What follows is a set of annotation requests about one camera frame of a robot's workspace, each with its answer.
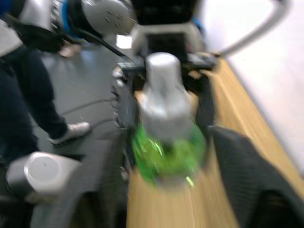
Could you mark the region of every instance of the wooden table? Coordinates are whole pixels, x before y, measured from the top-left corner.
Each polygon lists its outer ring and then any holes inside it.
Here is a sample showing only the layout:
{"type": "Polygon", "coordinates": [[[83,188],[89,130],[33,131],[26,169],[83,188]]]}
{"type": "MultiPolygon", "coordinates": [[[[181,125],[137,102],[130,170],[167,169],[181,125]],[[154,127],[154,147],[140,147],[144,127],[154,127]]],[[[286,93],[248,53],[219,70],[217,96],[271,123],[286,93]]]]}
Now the wooden table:
{"type": "MultiPolygon", "coordinates": [[[[218,105],[218,123],[249,136],[260,154],[281,171],[304,199],[304,181],[227,62],[223,60],[218,72],[209,76],[218,105]]],[[[158,189],[144,182],[138,172],[132,173],[127,227],[237,228],[215,154],[212,153],[208,169],[198,173],[194,187],[158,189]]]]}

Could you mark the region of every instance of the jeans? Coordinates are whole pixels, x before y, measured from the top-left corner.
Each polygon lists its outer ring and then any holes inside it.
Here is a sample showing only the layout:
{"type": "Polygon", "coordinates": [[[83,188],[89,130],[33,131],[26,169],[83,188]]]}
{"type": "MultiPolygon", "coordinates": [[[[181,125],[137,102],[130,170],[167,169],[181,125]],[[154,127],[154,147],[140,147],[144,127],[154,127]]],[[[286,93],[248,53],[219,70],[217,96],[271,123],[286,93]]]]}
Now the jeans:
{"type": "Polygon", "coordinates": [[[29,113],[52,139],[67,132],[56,112],[54,91],[39,53],[21,46],[0,57],[0,156],[13,160],[39,151],[29,113]]]}

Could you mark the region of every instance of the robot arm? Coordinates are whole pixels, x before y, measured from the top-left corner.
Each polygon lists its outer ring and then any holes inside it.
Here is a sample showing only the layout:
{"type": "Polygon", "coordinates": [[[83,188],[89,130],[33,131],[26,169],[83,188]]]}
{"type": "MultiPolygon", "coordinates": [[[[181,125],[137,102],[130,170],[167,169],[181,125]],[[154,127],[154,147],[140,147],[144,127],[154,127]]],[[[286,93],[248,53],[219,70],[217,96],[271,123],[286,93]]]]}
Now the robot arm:
{"type": "Polygon", "coordinates": [[[0,14],[28,47],[57,52],[63,40],[126,35],[134,25],[127,0],[0,0],[0,14]]]}

